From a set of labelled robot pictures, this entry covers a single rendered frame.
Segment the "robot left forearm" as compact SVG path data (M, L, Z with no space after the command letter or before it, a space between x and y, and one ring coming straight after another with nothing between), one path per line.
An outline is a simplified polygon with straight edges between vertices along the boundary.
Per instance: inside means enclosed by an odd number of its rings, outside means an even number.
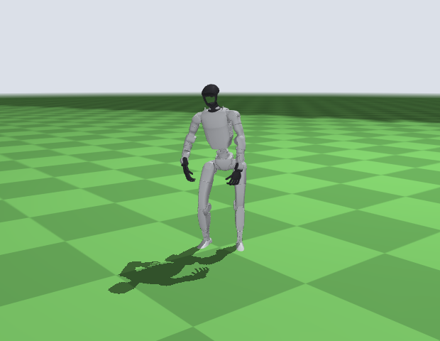
M243 136L237 137L238 145L236 147L236 162L238 163L239 170L243 170L244 168L244 161L245 161L245 149L246 149L246 142Z

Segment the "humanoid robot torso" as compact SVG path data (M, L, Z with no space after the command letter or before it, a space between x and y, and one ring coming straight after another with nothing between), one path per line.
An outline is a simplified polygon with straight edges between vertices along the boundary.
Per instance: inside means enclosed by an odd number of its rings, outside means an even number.
M216 109L219 109L217 107ZM228 119L226 110L220 108L217 112L209 112L211 108L204 108L201 114L202 126L207 141L212 149L218 149L215 158L217 170L227 171L233 169L233 153L227 149L233 138L232 121Z

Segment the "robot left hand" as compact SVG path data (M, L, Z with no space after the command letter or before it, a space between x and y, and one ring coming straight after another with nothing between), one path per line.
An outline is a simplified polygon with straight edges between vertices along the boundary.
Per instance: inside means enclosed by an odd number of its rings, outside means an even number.
M238 185L239 184L239 181L241 179L241 172L243 170L239 170L237 168L238 168L238 163L236 163L235 168L234 168L235 171L232 173L232 175L230 175L229 177L226 178L226 180L231 178L227 184L229 184L229 185Z

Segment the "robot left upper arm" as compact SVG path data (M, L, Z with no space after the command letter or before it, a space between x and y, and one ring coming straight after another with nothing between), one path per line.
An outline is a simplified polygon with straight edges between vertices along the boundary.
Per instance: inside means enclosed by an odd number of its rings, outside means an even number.
M239 114L239 112L234 110L226 110L226 115L228 119L232 121L233 130L236 132L237 137L243 136L244 139L246 140L241 123L241 115ZM235 137L234 139L234 143L236 145L238 145L237 137Z

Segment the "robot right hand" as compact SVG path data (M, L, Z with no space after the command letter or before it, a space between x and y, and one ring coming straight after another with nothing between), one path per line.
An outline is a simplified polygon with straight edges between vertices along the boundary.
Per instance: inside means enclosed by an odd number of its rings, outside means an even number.
M192 174L193 175L193 173L189 170L189 168L188 168L188 161L187 161L187 158L186 157L184 157L183 159L183 164L181 164L181 166L183 166L183 171L184 171L184 174L185 174L185 176L186 176L186 179L188 180L188 181L190 181L190 182L194 182L196 179L195 178L192 178L191 176L190 176L190 174Z

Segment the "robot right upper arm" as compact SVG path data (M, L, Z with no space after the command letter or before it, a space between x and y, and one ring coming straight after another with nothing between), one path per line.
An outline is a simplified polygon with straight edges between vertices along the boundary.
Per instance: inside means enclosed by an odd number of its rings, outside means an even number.
M196 139L195 134L199 128L200 123L202 122L201 121L201 114L202 114L202 112L198 112L192 117L192 122L189 127L189 135L187 138L187 142L190 142L191 144L193 144L195 142L195 139Z

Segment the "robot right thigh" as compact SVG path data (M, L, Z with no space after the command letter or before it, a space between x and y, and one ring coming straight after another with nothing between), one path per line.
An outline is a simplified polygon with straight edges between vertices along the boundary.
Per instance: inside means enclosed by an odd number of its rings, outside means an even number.
M198 208L203 214L209 214L211 204L209 203L209 194L214 181L214 174L217 172L215 160L206 162L202 169L199 182Z

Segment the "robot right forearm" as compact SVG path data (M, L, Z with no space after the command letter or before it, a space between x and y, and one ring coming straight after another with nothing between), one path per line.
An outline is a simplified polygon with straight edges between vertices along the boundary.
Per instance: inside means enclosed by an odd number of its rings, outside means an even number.
M184 157L187 158L187 161L189 160L188 158L189 158L189 155L190 155L190 152L191 152L191 148L192 148L192 144L190 142L187 142L188 135L189 134L186 135L185 142L184 142L184 148L182 150L182 157L180 159L180 163L181 164L183 164L183 160L182 159Z

